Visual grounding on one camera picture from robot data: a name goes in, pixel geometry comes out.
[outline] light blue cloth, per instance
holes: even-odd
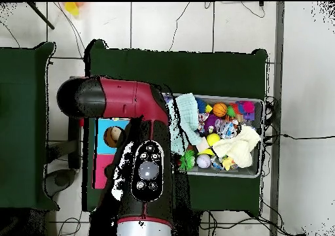
[[[198,104],[196,98],[192,93],[186,93],[176,97],[177,107],[174,105],[174,101],[169,101],[167,107],[169,109],[169,115],[171,117],[171,123],[169,125],[170,138],[171,138],[171,151],[178,153],[181,156],[184,155],[185,150],[188,146],[188,141],[185,136],[187,134],[188,140],[191,145],[196,146],[199,144],[202,139],[195,133],[198,128]],[[175,110],[179,111],[180,116],[180,127],[182,128],[183,137],[184,137],[184,147],[183,141],[181,138],[181,132],[178,128],[178,114],[175,113]]]

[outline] white cloth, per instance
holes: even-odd
[[[240,168],[252,165],[251,151],[260,141],[258,133],[249,126],[242,126],[241,133],[231,139],[221,139],[213,145],[213,150],[219,158],[231,157]]]

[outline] purple toy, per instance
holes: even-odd
[[[214,114],[210,114],[207,118],[207,120],[205,121],[205,132],[208,133],[212,133],[215,132],[215,121],[219,119],[218,117],[216,117]]]

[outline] yellow plush toy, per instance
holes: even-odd
[[[79,7],[82,6],[84,2],[65,2],[64,7],[67,12],[72,14],[73,16],[79,15]]]
[[[229,156],[227,158],[224,158],[223,161],[221,162],[222,166],[226,169],[226,171],[229,171],[230,166],[232,166],[234,163],[233,159],[230,158]]]

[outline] green mat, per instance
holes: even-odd
[[[0,48],[0,207],[58,209],[43,191],[46,65],[54,43]]]
[[[228,52],[155,52],[106,49],[102,40],[92,41],[85,51],[86,76],[107,75],[168,85],[173,93],[264,99],[265,50],[252,54]],[[96,208],[100,190],[92,189],[94,127],[88,135],[87,206]],[[191,206],[196,210],[249,211],[258,214],[260,177],[199,177],[190,175]]]

